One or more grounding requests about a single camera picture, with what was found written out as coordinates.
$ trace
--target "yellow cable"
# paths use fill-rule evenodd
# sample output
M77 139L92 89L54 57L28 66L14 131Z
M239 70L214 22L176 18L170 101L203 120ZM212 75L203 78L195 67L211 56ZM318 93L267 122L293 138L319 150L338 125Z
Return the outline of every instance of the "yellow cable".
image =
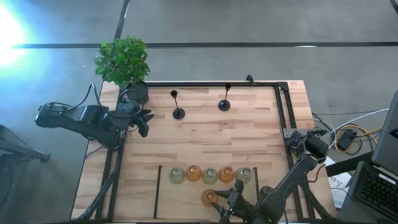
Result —
M337 131L336 136L335 136L335 149L336 149L336 151L338 151L338 152L340 152L340 153L346 153L346 152L347 152L349 149L351 149L351 147L354 145L354 144L350 145L349 148L348 148L347 150L345 150L345 151L341 151L340 149L338 149L338 146L337 146L337 137L338 137L338 134L340 133L340 131L341 131L342 129L344 129L344 128L349 128L349 127L351 127L351 128L358 128L358 129L362 130L362 131L364 132L364 136L370 135L370 136L371 136L371 139L374 141L375 144L377 144L377 141L375 140L375 138L374 138L371 134L372 134L373 132L375 132L376 130L382 128L382 127L378 127L378 128L376 128L376 129L373 129L372 131L368 131L368 130L366 130L366 129L364 129L364 128L358 126L358 125L352 125L352 124L347 124L347 125L341 127L341 128Z
M383 128L383 126L378 127L378 128L375 128L375 129L373 129L372 131L368 131L368 132L364 133L363 135L357 136L357 137L361 138L361 137L368 136L368 135L370 135L370 134L374 134L374 133L380 131L382 128Z

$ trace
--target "gray floor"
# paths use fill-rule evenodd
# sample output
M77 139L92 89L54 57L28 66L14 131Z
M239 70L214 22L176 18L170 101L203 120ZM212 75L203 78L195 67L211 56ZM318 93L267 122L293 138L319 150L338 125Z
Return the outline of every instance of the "gray floor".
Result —
M23 44L112 41L123 0L0 0L14 18L1 40ZM397 41L398 15L388 0L135 0L122 37L145 42ZM20 49L0 52L0 124L28 145L51 154L12 167L12 194L3 223L69 219L87 140L63 129L37 127L37 108L78 103L95 76L96 49ZM398 89L398 47L149 49L148 80L305 80L312 111L339 113L387 108ZM87 103L94 103L91 95ZM384 114L357 123L372 129ZM339 125L357 115L322 116ZM337 161L347 159L331 151ZM0 198L7 182L0 183Z

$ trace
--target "black bracket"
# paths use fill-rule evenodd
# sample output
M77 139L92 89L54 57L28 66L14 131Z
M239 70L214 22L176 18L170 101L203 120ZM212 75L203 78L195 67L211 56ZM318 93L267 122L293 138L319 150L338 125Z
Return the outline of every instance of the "black bracket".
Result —
M251 75L248 75L246 77L246 81L249 81L251 86L256 85L256 83L254 82L253 77Z
M278 86L279 86L281 89L285 90L285 91L288 91L288 90L289 90L289 85L287 84L287 82L278 82Z

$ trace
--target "keyboard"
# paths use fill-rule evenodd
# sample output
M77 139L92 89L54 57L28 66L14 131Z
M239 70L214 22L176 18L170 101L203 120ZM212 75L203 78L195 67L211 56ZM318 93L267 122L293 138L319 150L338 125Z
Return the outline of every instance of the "keyboard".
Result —
M354 197L373 210L398 221L398 181L372 166L361 173Z

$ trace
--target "white cable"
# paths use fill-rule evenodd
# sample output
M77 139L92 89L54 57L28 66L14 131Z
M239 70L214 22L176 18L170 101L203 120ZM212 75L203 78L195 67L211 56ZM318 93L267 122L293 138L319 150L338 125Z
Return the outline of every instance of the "white cable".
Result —
M375 113L378 113L378 112L387 111L387 110L389 110L389 109L390 109L390 108L386 108L386 109L383 109L383 110L378 110L378 111L375 111L375 112L372 112L372 113L368 113L368 114L359 116L359 117L357 117L357 118L354 118L354 119L352 119L351 121L347 121L347 122L345 122L344 124L338 126L337 128L334 128L334 129L331 130L326 136L328 136L330 133L336 134L336 130L337 130L337 129L339 129L339 128L345 126L345 125L348 124L348 123L351 123L351 122L353 122L353 121L356 121L357 119L361 119L361 118L364 118L364 117L366 117L366 116L369 116L369 115L372 115L372 114L375 114Z
M331 132L333 132L333 133L335 134L335 136L336 136L335 128L334 128L331 124L327 123L326 121L321 121L321 120L319 120L319 119L314 119L314 121L320 121L320 122L324 122L325 124L327 124L327 125L332 129ZM334 145L335 141L336 141L336 139L333 140L333 142L331 143L331 145L329 146L329 148L331 148L331 147Z

